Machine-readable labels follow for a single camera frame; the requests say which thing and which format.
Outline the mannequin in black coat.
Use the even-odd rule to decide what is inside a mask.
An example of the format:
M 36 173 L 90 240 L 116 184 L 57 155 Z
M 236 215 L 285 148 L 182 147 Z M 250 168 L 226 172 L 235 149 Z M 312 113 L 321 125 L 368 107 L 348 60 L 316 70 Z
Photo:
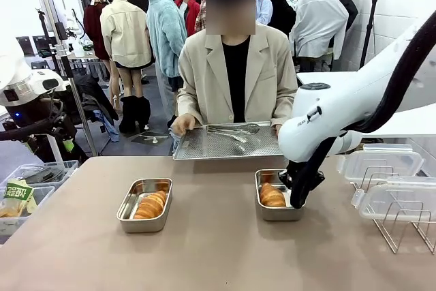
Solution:
M 296 12 L 286 0 L 270 0 L 272 3 L 272 16 L 268 24 L 289 36 L 296 21 Z

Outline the black jacket on chair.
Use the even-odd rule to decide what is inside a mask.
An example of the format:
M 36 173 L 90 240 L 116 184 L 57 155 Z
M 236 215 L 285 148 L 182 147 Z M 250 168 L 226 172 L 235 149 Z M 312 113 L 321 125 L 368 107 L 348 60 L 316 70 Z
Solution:
M 74 82 L 85 111 L 100 110 L 111 125 L 119 120 L 110 100 L 91 75 L 76 75 Z

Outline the blue cloth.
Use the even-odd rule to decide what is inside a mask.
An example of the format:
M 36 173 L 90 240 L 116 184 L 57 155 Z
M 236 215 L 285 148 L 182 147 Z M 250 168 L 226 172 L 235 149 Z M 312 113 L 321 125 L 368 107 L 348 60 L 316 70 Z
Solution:
M 119 141 L 119 133 L 117 132 L 115 126 L 107 120 L 106 116 L 103 114 L 101 110 L 95 109 L 93 110 L 93 114 L 95 115 L 95 118 L 103 124 L 104 129 L 108 132 L 110 140 L 112 142 L 118 142 Z

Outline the perforated steel tray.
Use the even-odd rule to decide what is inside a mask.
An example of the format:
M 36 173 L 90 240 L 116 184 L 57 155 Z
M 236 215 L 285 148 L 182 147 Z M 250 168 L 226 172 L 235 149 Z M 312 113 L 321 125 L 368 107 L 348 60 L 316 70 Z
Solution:
M 242 125 L 249 123 L 232 123 L 218 125 Z M 248 140 L 247 152 L 244 155 L 228 153 L 217 144 L 213 138 L 208 136 L 206 130 L 208 125 L 195 127 L 181 137 L 174 152 L 175 160 L 203 160 L 203 159 L 236 159 L 248 157 L 274 157 L 281 156 L 276 131 L 269 122 L 257 122 L 260 126 L 258 133 L 254 135 L 234 134 Z

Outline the green snack bag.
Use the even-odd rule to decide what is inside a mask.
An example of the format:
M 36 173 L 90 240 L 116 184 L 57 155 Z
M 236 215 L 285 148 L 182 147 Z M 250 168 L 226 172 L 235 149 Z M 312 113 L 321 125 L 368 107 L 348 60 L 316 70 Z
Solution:
M 4 198 L 29 201 L 33 195 L 33 191 L 34 189 L 30 187 L 24 179 L 10 179 L 5 187 Z

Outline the clear plastic container lid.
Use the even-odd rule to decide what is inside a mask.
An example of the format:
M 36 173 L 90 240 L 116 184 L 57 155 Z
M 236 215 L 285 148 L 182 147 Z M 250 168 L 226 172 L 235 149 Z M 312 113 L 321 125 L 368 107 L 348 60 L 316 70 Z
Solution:
M 352 205 L 367 219 L 436 221 L 436 178 L 388 177 L 357 189 Z

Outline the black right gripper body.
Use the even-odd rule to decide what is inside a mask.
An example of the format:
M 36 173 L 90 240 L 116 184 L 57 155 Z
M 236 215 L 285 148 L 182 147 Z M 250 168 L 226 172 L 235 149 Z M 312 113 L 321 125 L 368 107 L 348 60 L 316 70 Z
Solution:
M 309 162 L 289 161 L 288 175 L 291 178 L 292 187 L 317 187 L 324 181 L 324 173 L 319 171 L 319 166 Z

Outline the steel tongs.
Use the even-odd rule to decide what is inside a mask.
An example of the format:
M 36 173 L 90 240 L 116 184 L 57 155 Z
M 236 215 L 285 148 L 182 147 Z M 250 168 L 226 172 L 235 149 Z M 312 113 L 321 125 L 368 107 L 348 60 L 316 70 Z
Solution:
M 225 132 L 208 132 L 207 134 L 228 153 L 244 155 L 247 152 L 248 140 L 246 138 Z
M 254 135 L 259 132 L 260 126 L 254 123 L 242 125 L 208 125 L 206 130 L 209 132 L 222 132 L 227 134 Z

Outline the person's right hand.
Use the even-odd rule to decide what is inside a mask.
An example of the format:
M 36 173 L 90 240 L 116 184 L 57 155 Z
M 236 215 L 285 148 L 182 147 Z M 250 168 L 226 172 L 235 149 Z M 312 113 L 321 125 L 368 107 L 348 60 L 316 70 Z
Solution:
M 183 136 L 187 131 L 193 130 L 195 125 L 196 118 L 187 113 L 177 117 L 171 125 L 171 129 L 177 136 Z

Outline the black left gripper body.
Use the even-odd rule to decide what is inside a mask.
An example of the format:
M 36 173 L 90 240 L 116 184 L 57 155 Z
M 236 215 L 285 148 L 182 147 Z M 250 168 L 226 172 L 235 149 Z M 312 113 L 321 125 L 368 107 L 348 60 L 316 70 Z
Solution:
M 45 119 L 33 128 L 33 134 L 48 134 L 59 140 L 74 139 L 77 129 L 67 114 L 60 114 L 56 118 Z

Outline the mannequin in red jacket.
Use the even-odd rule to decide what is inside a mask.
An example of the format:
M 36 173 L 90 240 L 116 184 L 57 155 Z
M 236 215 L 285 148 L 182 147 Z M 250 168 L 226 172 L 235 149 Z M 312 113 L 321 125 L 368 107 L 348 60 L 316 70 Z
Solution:
M 183 20 L 187 36 L 193 35 L 196 30 L 196 18 L 200 12 L 200 4 L 196 0 L 174 0 Z

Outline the lidded container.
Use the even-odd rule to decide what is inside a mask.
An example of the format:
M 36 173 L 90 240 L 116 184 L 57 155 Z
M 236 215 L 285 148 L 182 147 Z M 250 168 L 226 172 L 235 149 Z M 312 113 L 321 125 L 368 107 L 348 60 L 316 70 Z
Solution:
M 362 149 L 338 159 L 337 171 L 356 188 L 388 177 L 412 177 L 424 163 L 408 144 L 364 144 Z

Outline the golden croissant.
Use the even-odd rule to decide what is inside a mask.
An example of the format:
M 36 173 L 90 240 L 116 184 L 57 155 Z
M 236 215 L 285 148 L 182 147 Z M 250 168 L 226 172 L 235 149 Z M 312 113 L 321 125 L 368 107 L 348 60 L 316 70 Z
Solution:
M 260 189 L 260 202 L 262 205 L 272 208 L 286 207 L 283 193 L 270 183 L 262 184 Z
M 164 191 L 154 192 L 145 196 L 138 203 L 134 219 L 154 219 L 160 216 L 166 205 L 167 195 Z

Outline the person's left forearm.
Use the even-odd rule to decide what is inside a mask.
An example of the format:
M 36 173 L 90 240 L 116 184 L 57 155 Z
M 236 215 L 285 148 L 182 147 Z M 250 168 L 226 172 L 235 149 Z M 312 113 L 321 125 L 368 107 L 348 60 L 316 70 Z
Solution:
M 290 119 L 293 111 L 293 105 L 296 92 L 293 93 L 278 93 L 275 109 L 270 120 L 271 125 L 283 125 Z

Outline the mannequin in white shirt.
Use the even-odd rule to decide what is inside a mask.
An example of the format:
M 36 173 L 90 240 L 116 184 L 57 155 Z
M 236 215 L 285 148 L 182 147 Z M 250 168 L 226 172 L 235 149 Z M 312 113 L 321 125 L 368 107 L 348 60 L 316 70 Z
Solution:
M 298 0 L 293 36 L 299 72 L 326 72 L 339 59 L 348 18 L 340 0 Z

